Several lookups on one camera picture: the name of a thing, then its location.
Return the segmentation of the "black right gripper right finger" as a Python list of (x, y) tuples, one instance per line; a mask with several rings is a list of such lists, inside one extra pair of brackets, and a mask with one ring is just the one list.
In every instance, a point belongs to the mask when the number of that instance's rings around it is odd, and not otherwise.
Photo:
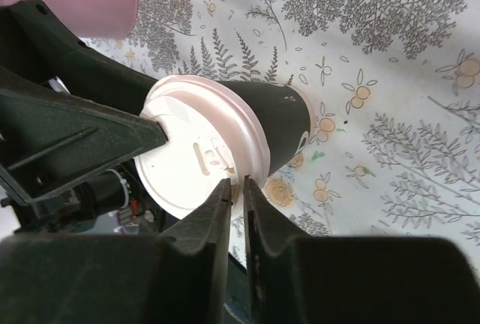
[(479, 285), (443, 238), (312, 236), (244, 180), (255, 323), (477, 323)]

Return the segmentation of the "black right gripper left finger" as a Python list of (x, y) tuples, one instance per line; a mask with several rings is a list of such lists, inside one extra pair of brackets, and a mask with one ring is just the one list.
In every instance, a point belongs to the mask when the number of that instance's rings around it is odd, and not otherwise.
[(162, 233), (1, 242), (3, 323), (221, 323), (232, 185)]

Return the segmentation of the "black paper coffee cup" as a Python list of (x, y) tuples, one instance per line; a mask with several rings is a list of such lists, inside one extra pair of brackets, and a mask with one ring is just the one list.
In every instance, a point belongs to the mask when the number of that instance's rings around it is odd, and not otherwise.
[(306, 94), (294, 86), (267, 82), (222, 81), (253, 110), (270, 151), (269, 174), (285, 166), (308, 144), (314, 111)]

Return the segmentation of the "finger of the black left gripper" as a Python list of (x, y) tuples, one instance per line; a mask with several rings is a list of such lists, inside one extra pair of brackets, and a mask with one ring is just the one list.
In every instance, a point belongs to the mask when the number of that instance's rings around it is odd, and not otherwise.
[(156, 122), (1, 69), (1, 186), (20, 203), (57, 197), (166, 142)]
[(36, 84), (59, 77), (72, 95), (130, 114), (156, 82), (87, 46), (41, 0), (1, 7), (1, 66)]

